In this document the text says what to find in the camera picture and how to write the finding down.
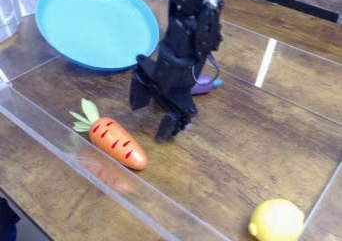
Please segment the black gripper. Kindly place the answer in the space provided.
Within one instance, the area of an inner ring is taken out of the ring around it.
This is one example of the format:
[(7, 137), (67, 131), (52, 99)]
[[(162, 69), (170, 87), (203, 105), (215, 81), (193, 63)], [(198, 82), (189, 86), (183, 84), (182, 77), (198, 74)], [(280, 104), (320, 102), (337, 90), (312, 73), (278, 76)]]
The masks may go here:
[(206, 57), (178, 57), (171, 49), (162, 45), (158, 59), (139, 55), (130, 87), (130, 106), (138, 110), (155, 99), (169, 112), (159, 124), (155, 139), (163, 142), (178, 135), (191, 123), (198, 113), (191, 89), (199, 78)]

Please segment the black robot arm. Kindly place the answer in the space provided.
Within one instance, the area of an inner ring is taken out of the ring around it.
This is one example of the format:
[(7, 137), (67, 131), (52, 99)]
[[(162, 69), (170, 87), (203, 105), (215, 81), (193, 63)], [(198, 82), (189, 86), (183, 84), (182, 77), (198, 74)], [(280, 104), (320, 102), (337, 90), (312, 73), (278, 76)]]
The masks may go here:
[(165, 110), (155, 139), (165, 141), (191, 123), (198, 109), (191, 89), (219, 49), (225, 0), (169, 0), (169, 26), (158, 58), (138, 57), (130, 91), (133, 109), (157, 102)]

